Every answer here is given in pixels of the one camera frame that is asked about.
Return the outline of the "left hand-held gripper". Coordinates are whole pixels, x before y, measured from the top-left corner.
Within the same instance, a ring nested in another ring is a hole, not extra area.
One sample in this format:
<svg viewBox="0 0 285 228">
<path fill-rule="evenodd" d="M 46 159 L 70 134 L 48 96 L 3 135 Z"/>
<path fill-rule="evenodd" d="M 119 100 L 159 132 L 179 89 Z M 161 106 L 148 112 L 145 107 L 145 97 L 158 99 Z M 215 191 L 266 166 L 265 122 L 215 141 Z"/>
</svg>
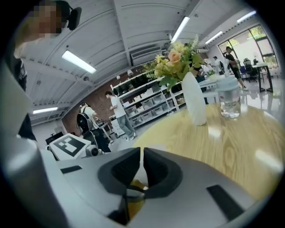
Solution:
<svg viewBox="0 0 285 228">
<path fill-rule="evenodd" d="M 57 161 L 81 159 L 105 154 L 96 142 L 65 134 L 49 144 L 50 151 Z"/>
</svg>

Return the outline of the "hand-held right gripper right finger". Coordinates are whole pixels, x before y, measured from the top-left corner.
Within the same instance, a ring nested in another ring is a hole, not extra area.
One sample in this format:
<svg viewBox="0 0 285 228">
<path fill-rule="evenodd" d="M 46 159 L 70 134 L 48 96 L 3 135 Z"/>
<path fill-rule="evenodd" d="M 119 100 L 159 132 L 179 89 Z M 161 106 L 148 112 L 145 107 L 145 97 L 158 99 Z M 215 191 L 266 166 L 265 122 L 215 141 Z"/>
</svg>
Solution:
<svg viewBox="0 0 285 228">
<path fill-rule="evenodd" d="M 147 174 L 148 189 L 145 198 L 168 197 L 182 182 L 183 172 L 174 161 L 160 154 L 160 150 L 144 148 L 143 167 Z"/>
</svg>

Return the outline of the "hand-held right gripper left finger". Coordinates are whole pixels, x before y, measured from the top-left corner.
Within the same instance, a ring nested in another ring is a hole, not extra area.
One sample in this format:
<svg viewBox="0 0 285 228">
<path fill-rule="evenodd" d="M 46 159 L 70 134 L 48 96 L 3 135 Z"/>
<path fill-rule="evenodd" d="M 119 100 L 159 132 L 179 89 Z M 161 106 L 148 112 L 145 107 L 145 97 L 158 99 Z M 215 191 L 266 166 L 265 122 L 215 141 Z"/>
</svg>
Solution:
<svg viewBox="0 0 285 228">
<path fill-rule="evenodd" d="M 108 193 L 118 195 L 121 200 L 108 218 L 127 225 L 130 221 L 128 203 L 141 200 L 141 189 L 131 185 L 140 167 L 140 148 L 129 148 L 110 155 L 112 159 L 98 170 L 98 180 Z"/>
</svg>

